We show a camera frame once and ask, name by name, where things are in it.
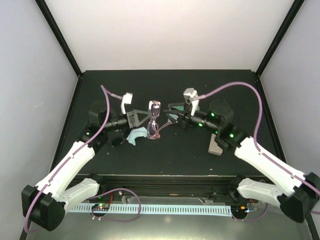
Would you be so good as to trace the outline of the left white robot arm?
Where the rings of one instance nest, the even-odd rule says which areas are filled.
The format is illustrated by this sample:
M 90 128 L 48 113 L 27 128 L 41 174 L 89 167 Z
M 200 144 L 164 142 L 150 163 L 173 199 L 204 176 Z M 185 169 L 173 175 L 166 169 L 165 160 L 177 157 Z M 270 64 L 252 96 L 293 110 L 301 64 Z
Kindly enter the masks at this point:
M 108 192 L 102 179 L 91 174 L 82 182 L 69 188 L 78 172 L 102 149 L 109 132 L 133 130 L 150 117 L 149 111 L 133 109 L 121 113 L 110 112 L 108 104 L 95 101 L 88 112 L 88 122 L 66 156 L 35 186 L 27 185 L 21 192 L 22 213 L 47 231 L 55 230 L 67 212 L 82 201 L 94 197 L 103 199 Z

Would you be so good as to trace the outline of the grey fuzzy glasses case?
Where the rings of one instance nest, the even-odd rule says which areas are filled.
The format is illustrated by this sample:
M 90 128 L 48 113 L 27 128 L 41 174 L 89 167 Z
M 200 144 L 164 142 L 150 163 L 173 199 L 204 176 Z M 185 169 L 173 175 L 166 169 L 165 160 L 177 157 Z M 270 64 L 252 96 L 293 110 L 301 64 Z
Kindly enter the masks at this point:
M 223 149 L 220 148 L 215 141 L 216 135 L 212 134 L 210 137 L 210 142 L 208 146 L 208 153 L 216 156 L 221 156 L 223 153 Z

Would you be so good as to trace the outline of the pink framed sunglasses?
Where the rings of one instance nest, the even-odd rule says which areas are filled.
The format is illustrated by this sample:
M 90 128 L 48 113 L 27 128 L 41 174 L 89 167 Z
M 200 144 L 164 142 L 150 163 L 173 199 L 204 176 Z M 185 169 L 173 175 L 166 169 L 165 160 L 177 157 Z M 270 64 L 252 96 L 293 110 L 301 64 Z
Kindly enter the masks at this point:
M 161 113 L 161 102 L 157 100 L 151 100 L 148 104 L 148 112 L 150 113 L 150 119 L 147 124 L 147 138 L 150 140 L 156 140 L 160 138 L 160 131 L 165 127 L 173 124 L 172 121 L 168 120 L 163 126 L 159 127 L 157 118 Z

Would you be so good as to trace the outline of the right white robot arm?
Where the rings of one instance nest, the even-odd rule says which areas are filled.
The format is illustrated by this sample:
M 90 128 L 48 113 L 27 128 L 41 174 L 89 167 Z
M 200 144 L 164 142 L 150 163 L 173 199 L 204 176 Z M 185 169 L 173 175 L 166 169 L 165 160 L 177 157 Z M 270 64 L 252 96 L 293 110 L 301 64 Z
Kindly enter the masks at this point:
M 223 99 L 214 99 L 208 112 L 197 110 L 186 103 L 183 110 L 169 104 L 165 113 L 173 124 L 182 128 L 197 127 L 214 134 L 214 141 L 229 150 L 238 159 L 248 163 L 271 183 L 259 182 L 249 177 L 237 178 L 228 187 L 228 198 L 234 202 L 255 199 L 280 208 L 289 219 L 302 223 L 320 200 L 320 177 L 313 172 L 306 174 L 275 157 L 232 123 L 234 111 Z

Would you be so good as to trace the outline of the blue fuzzy glasses case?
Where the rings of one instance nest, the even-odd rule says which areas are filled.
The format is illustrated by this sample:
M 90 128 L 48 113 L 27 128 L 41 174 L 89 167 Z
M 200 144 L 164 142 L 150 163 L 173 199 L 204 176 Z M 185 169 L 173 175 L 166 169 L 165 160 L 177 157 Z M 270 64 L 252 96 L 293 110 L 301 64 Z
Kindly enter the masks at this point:
M 185 107 L 183 105 L 178 105 L 178 106 L 173 106 L 172 108 L 178 111 L 184 111 Z

